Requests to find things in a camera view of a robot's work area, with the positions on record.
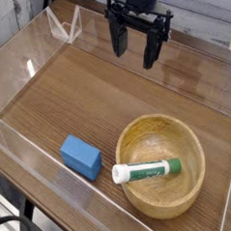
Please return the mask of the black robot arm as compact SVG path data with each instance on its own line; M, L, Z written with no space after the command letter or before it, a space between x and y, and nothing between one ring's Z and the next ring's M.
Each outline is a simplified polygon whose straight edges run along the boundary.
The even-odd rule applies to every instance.
M129 27L146 34L143 68L150 69L158 60L163 42L170 38L173 14L157 9L157 0L106 0L104 17L109 22L112 49L116 56L125 54Z

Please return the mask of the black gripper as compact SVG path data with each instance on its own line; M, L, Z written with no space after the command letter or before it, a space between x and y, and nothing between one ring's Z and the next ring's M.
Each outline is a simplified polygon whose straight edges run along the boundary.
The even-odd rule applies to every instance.
M159 58L162 40L170 38L172 12L157 0L106 0L106 5L105 17L116 56L121 57L127 49L127 27L147 33L143 68L150 69Z

